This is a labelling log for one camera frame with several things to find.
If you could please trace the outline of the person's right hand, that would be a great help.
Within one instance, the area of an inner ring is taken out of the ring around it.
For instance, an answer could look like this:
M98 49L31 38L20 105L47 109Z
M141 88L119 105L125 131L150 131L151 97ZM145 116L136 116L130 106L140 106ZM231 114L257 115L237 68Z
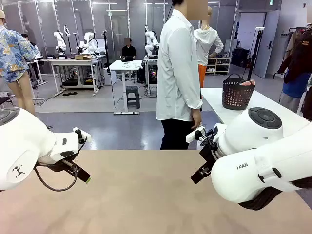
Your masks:
M202 123L201 113L199 109L192 109L192 118L194 121L194 125L192 129L198 128Z

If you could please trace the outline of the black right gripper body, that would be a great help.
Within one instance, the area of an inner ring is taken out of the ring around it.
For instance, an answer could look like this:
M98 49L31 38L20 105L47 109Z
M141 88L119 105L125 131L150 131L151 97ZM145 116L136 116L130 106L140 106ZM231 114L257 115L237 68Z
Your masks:
M206 160L204 167L212 168L215 162L217 161L216 151L218 147L216 144L207 144L205 145L199 154Z

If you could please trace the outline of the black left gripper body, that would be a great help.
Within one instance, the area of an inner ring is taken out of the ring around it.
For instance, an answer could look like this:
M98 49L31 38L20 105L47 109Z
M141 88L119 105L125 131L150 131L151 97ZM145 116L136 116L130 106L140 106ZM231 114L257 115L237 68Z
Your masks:
M70 171L73 172L72 166L75 164L73 160L78 156L78 153L72 154L67 157L63 157L61 160L54 164L47 164L42 162L37 162L36 166L47 167L54 172Z

